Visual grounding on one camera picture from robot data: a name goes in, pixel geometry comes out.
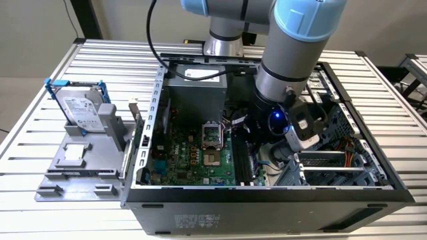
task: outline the open computer tower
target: open computer tower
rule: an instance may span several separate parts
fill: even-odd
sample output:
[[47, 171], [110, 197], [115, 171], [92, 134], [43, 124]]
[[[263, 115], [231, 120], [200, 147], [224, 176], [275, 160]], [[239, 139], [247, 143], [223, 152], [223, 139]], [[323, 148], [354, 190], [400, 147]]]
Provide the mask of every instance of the open computer tower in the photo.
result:
[[[194, 77], [260, 63], [162, 57]], [[256, 146], [246, 125], [235, 127], [254, 88], [248, 74], [188, 81], [159, 66], [122, 200], [147, 234], [351, 232], [414, 202], [326, 62], [308, 80], [314, 97], [304, 90], [299, 98], [322, 105], [328, 125], [300, 152], [283, 141]]]

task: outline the silver metal cylinder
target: silver metal cylinder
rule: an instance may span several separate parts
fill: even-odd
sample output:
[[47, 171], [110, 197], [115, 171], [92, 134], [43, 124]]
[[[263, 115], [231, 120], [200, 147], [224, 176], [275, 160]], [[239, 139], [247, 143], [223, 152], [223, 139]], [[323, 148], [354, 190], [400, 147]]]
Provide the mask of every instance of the silver metal cylinder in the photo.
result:
[[308, 77], [328, 39], [304, 42], [290, 37], [278, 26], [275, 17], [270, 18], [270, 32], [255, 79], [260, 94], [275, 102], [286, 99], [286, 89], [302, 94]]
[[232, 41], [223, 41], [210, 35], [207, 41], [204, 42], [203, 53], [211, 56], [242, 57], [242, 37]]
[[211, 16], [210, 32], [219, 38], [238, 38], [242, 36], [244, 22]]
[[255, 85], [258, 91], [268, 100], [280, 103], [286, 100], [286, 90], [288, 87], [294, 89], [296, 95], [302, 94], [307, 80], [298, 82], [280, 80], [268, 74], [263, 66], [259, 66]]
[[268, 25], [276, 0], [207, 0], [208, 15]]
[[248, 23], [244, 24], [243, 31], [252, 34], [268, 35], [270, 25]]

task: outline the hard drive label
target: hard drive label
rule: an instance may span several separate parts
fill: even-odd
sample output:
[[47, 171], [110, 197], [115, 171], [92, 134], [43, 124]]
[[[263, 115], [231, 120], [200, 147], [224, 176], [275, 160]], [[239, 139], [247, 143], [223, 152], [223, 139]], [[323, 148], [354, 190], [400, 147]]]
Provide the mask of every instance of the hard drive label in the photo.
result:
[[103, 131], [103, 123], [92, 101], [84, 97], [72, 96], [66, 96], [63, 100], [76, 125], [88, 132]]

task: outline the robotic arm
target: robotic arm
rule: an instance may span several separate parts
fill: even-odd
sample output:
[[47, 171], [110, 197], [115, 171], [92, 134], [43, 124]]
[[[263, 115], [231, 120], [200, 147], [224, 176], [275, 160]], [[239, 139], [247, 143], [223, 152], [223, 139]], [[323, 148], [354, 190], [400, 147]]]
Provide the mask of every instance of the robotic arm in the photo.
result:
[[[239, 37], [242, 25], [247, 29], [250, 24], [270, 25], [247, 124], [270, 129], [272, 137], [284, 136], [294, 151], [319, 141], [318, 134], [327, 124], [323, 109], [322, 119], [315, 118], [299, 96], [338, 28], [346, 3], [347, 0], [182, 0], [187, 11], [214, 17], [206, 47], [212, 47], [212, 39], [219, 39], [222, 44], [212, 48], [216, 51], [204, 50], [208, 54], [230, 53], [230, 50], [222, 52], [220, 46], [230, 46], [227, 41], [236, 41], [232, 37]], [[280, 124], [275, 127], [274, 117], [282, 115], [286, 128]], [[284, 129], [278, 133], [275, 128]]]

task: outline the white wall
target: white wall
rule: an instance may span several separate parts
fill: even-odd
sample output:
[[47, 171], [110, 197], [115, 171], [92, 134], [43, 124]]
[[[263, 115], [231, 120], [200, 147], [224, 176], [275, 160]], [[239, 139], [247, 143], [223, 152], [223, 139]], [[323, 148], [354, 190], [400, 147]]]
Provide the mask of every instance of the white wall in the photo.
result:
[[[146, 17], [151, 0], [92, 0], [115, 40], [146, 41]], [[406, 53], [427, 54], [427, 0], [348, 0], [328, 50], [362, 50], [375, 64], [395, 65]], [[207, 17], [182, 10], [179, 0], [159, 0], [152, 15], [156, 42], [204, 40]], [[256, 44], [264, 45], [258, 36]]]
[[48, 77], [75, 38], [63, 0], [0, 0], [0, 77]]
[[[106, 39], [146, 41], [151, 0], [92, 2]], [[404, 53], [427, 54], [426, 19], [427, 0], [348, 0], [327, 49], [363, 50], [376, 64], [396, 64]], [[159, 0], [151, 29], [155, 42], [204, 40], [210, 19], [186, 12], [179, 0]], [[74, 39], [62, 0], [0, 0], [0, 77], [48, 76]], [[259, 36], [256, 44], [264, 42]]]

